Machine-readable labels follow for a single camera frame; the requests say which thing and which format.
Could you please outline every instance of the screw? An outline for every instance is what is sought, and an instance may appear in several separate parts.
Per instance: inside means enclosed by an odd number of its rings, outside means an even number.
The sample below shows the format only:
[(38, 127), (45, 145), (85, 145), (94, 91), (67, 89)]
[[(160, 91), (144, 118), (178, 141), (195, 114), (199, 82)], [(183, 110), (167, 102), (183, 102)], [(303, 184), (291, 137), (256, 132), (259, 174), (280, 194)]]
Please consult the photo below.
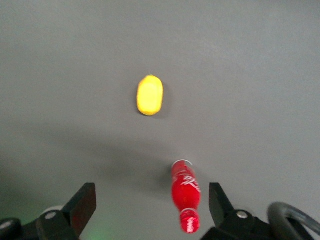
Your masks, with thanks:
[(47, 215), (45, 215), (45, 219), (46, 220), (50, 220), (50, 219), (53, 219), (55, 216), (56, 216), (57, 214), (54, 212), (54, 211), (52, 211), (52, 212), (49, 212)]
[(238, 212), (236, 213), (236, 215), (237, 215), (240, 219), (246, 219), (246, 218), (248, 218), (248, 214), (247, 214), (246, 212), (244, 212), (244, 211), (238, 211)]
[(7, 227), (10, 227), (11, 224), (12, 224), (12, 221), (6, 221), (6, 222), (2, 223), (0, 225), (0, 230), (3, 230), (3, 229), (6, 229)]

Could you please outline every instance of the red bottle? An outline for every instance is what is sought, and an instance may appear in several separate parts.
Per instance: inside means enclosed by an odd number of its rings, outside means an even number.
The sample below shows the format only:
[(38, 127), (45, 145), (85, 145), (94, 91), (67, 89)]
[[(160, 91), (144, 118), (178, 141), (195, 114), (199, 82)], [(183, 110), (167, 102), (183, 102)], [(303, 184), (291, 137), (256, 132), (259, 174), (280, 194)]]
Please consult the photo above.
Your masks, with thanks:
[(172, 165), (172, 200), (180, 211), (182, 230), (187, 234), (195, 233), (200, 227), (198, 206), (201, 191), (191, 162), (187, 160), (176, 161)]

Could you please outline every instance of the bottle cap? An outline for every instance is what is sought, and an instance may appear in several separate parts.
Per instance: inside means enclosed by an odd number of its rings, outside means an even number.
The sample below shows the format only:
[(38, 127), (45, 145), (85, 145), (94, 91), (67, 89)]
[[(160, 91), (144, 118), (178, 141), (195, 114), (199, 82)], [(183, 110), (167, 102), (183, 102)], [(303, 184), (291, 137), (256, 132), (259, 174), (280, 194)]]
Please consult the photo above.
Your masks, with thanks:
[(190, 172), (193, 164), (188, 160), (178, 160), (172, 164), (171, 175), (175, 176), (180, 172)]
[(193, 208), (187, 208), (180, 214), (182, 230), (187, 234), (193, 234), (200, 228), (199, 214)]

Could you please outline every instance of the yellow plastic fruit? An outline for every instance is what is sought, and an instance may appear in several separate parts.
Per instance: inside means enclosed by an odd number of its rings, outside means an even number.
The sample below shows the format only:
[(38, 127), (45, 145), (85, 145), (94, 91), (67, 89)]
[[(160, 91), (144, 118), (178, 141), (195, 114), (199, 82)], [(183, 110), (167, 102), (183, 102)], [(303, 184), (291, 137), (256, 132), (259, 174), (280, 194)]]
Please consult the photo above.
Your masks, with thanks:
[(164, 86), (161, 80), (148, 75), (139, 83), (136, 105), (142, 114), (152, 116), (161, 110), (163, 96)]

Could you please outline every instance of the gray surface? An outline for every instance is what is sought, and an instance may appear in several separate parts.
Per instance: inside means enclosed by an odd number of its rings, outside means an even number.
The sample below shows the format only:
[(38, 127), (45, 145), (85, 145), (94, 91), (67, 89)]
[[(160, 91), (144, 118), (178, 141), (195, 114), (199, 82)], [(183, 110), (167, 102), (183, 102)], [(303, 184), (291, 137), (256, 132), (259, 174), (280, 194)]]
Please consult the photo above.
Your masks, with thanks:
[[(138, 113), (148, 74), (161, 112)], [(199, 239), (209, 182), (266, 220), (320, 216), (319, 1), (2, 1), (0, 218), (31, 221), (95, 182), (82, 239)], [(168, 167), (196, 166), (198, 233), (180, 231)]]

